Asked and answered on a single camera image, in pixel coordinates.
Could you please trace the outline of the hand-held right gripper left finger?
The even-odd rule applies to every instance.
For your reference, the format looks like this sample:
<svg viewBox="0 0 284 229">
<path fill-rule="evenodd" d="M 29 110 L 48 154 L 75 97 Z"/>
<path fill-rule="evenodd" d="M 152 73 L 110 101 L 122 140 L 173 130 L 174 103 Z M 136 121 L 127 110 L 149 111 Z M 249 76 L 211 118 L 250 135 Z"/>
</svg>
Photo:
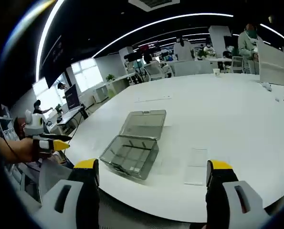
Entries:
<svg viewBox="0 0 284 229">
<path fill-rule="evenodd" d="M 43 196 L 34 218 L 42 229 L 98 229 L 99 203 L 99 163 L 92 158 L 77 163 Z"/>
</svg>

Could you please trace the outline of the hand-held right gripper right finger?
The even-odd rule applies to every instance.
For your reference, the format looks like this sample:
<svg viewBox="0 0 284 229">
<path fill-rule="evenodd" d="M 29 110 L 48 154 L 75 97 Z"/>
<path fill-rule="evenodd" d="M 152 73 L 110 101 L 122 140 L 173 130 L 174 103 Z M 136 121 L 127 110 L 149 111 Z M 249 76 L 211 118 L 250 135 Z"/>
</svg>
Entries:
<svg viewBox="0 0 284 229">
<path fill-rule="evenodd" d="M 228 163 L 208 160 L 206 187 L 207 229 L 259 229 L 269 219 L 262 198 Z"/>
</svg>

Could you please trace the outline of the person's left hand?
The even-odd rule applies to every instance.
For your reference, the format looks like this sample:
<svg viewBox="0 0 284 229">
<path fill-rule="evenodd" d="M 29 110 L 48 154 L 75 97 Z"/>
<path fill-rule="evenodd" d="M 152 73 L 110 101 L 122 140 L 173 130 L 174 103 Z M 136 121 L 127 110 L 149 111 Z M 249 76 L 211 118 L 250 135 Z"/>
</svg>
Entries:
<svg viewBox="0 0 284 229">
<path fill-rule="evenodd" d="M 24 138 L 20 141 L 11 143 L 15 162 L 29 163 L 40 159 L 39 151 L 34 145 L 34 140 L 31 138 Z"/>
</svg>

